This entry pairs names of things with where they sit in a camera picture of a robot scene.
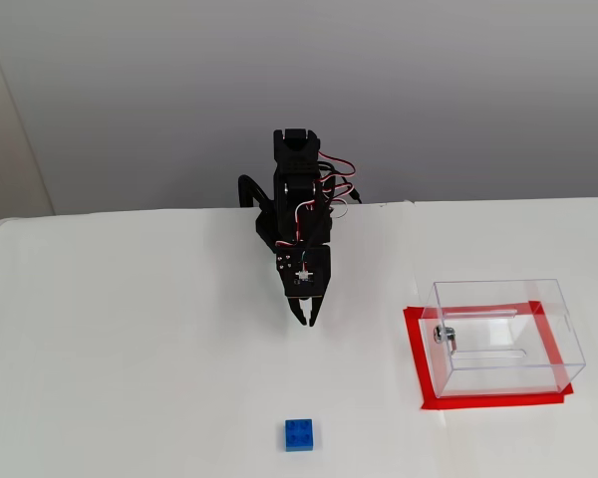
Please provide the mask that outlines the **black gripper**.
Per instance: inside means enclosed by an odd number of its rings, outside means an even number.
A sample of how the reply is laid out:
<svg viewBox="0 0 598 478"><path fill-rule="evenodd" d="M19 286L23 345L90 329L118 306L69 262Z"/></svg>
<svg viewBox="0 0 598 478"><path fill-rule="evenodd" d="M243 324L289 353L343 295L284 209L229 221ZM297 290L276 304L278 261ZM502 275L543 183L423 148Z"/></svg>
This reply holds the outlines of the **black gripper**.
<svg viewBox="0 0 598 478"><path fill-rule="evenodd" d="M288 298L291 313L302 326L313 327L316 324L323 299L322 298L290 298L293 296L295 281L295 259L293 249L280 247L275 252L275 267L283 285L284 294Z"/></svg>

